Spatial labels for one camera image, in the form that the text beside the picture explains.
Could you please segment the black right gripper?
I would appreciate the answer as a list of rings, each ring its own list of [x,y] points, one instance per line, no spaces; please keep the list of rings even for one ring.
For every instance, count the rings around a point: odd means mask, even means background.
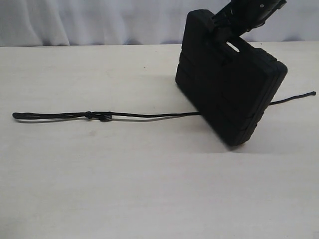
[[[232,0],[213,18],[211,43],[224,44],[233,37],[258,28],[281,9],[286,0]]]

